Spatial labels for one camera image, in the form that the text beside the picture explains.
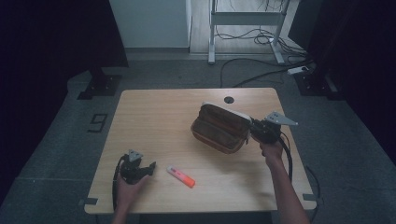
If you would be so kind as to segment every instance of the orange marker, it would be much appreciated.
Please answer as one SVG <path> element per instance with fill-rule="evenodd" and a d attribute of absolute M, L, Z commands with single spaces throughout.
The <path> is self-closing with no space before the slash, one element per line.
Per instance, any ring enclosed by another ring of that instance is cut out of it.
<path fill-rule="evenodd" d="M 191 177 L 181 173 L 181 171 L 179 171 L 177 168 L 175 168 L 173 166 L 168 166 L 168 168 L 166 168 L 166 171 L 169 174 L 171 174 L 172 176 L 174 176 L 177 179 L 179 179 L 185 185 L 189 186 L 190 188 L 194 187 L 195 180 L 193 180 Z"/>

